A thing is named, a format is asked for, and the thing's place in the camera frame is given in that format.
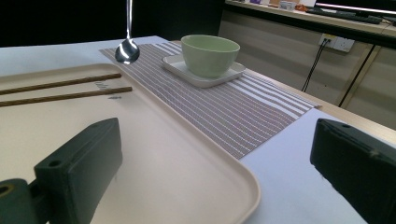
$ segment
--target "monitor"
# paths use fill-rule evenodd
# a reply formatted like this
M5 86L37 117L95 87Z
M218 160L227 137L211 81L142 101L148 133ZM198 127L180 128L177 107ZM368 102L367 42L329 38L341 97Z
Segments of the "monitor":
M315 7L350 11L365 17L396 17L396 0L317 0Z

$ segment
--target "placemat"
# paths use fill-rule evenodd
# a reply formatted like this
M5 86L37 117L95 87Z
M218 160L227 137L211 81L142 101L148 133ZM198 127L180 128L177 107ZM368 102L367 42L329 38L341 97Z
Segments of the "placemat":
M168 42L139 48L140 57L131 64L117 63L115 49L100 51L237 159L318 106L249 73L200 89L163 66L163 57L181 53L179 45Z

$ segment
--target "green bowl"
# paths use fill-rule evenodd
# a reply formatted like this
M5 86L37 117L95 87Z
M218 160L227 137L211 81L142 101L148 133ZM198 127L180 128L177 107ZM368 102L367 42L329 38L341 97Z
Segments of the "green bowl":
M240 47L232 40L212 35L186 35L181 38L183 58L196 76L216 78L233 64Z

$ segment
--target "pair of chopsticks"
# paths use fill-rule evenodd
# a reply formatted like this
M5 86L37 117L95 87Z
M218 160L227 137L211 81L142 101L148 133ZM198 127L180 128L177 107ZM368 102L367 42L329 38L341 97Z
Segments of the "pair of chopsticks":
M38 90L63 87L63 86L71 86L71 85L77 85L77 84L94 82L94 81L103 81L103 80L120 78L120 77L121 77L121 74L111 74L111 75L104 75L104 76L99 76L99 77L84 77L84 78L79 78L79 79L60 81L60 82L52 82L52 83L47 83L47 84L21 87L21 88L9 89L9 90L2 90L2 91L0 90L0 95L24 92L24 91L38 91ZM23 99L23 100L4 101L4 102L0 102L0 107L11 106L11 105L28 105L28 104L35 104L35 103L50 102L50 101L69 100L69 99L76 99L76 98L82 98L82 97L108 95L108 94L127 92L127 91L132 91L132 87L123 87L123 88L108 89L108 90L102 90L102 91L85 91L85 92L78 92L78 93L71 93L71 94L64 94L64 95L54 95L54 96L30 98L30 99Z

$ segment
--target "bowl rim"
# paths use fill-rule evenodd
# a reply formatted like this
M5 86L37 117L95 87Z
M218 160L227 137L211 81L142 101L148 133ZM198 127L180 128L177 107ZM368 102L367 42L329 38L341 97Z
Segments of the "bowl rim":
M185 40L187 39L187 38L189 38L189 37L210 37L210 38L214 38L214 39L222 39L222 40L225 40L225 41L227 41L227 42L231 42L232 44L235 44L236 46L237 46L237 49L234 49L234 50L213 50L213 49L202 49L202 48L198 48L198 47L195 47L195 46L193 46L193 45L191 45L191 44L187 44L186 42L185 42ZM215 36L215 35L185 35L185 36L183 36L183 37L181 37L181 39L180 39L180 41L181 41L181 43L183 44L183 45L187 45L187 46L189 46L189 47L191 47L191 48L194 48L194 49L200 49L200 50L205 50L205 51L210 51L210 52L220 52L220 53L231 53L231 52L237 52L237 51L239 51L240 49L241 49L241 46L239 46L239 44L237 44L236 42L234 42L234 41L232 41L232 40L230 40L230 39L227 39L227 38L224 38L224 37L220 37L220 36Z

